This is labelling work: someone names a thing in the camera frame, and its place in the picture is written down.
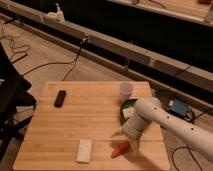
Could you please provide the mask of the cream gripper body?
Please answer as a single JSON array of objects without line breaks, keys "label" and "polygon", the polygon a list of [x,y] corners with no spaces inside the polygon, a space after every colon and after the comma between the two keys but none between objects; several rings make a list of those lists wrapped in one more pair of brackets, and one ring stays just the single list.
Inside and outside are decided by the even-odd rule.
[{"label": "cream gripper body", "polygon": [[123,133],[133,140],[139,140],[150,121],[139,115],[132,115],[123,125]]}]

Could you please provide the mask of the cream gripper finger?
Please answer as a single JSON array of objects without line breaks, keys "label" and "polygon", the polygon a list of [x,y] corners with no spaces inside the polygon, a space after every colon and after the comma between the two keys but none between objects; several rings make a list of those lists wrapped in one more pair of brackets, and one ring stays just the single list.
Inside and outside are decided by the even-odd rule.
[{"label": "cream gripper finger", "polygon": [[122,129],[119,129],[117,131],[115,131],[114,133],[111,134],[111,138],[115,137],[115,136],[121,136],[124,135],[124,132]]},{"label": "cream gripper finger", "polygon": [[140,140],[139,139],[132,139],[130,143],[132,153],[137,154],[140,148]]}]

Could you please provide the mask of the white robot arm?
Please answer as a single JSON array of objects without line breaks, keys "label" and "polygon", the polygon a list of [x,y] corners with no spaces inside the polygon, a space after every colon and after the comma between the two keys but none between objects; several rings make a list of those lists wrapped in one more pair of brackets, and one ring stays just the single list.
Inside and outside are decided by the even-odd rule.
[{"label": "white robot arm", "polygon": [[213,133],[189,122],[170,115],[161,107],[156,97],[143,97],[134,104],[135,112],[112,134],[112,137],[125,135],[132,141],[133,151],[139,149],[139,140],[151,123],[155,122],[170,130],[183,142],[193,147],[206,159],[213,162]]}]

